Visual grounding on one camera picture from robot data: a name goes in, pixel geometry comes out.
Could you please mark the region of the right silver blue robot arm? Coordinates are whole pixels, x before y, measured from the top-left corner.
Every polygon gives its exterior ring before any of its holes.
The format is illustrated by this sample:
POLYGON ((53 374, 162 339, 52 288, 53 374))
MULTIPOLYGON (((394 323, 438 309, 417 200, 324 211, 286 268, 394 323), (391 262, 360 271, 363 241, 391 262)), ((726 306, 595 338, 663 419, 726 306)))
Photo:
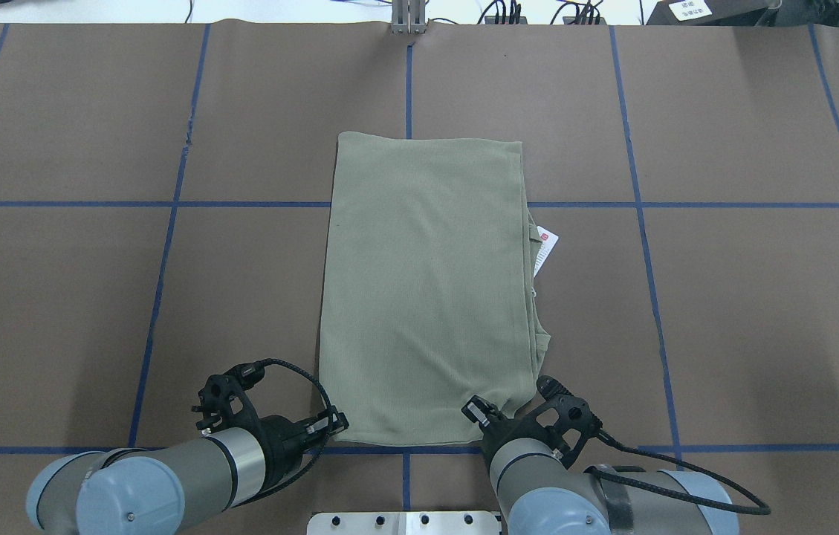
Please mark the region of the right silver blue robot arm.
POLYGON ((722 483, 695 471, 593 464, 571 470, 603 425, 558 380, 536 383, 542 403, 511 418, 476 395, 462 413, 482 431, 482 455, 511 534, 738 534, 722 483))

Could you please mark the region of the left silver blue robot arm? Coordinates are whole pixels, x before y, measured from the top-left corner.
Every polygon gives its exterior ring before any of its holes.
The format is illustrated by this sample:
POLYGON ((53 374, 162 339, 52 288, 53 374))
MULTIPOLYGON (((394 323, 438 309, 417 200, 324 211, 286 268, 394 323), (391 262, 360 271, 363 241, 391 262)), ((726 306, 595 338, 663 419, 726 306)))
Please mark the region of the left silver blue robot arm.
POLYGON ((175 534, 296 483, 349 427, 313 375, 279 359, 209 376, 192 410, 199 436, 178 446, 88 451, 46 465, 26 492, 28 520, 46 534, 175 534), (297 422, 259 416, 248 392, 271 366, 309 380, 323 409, 297 422))

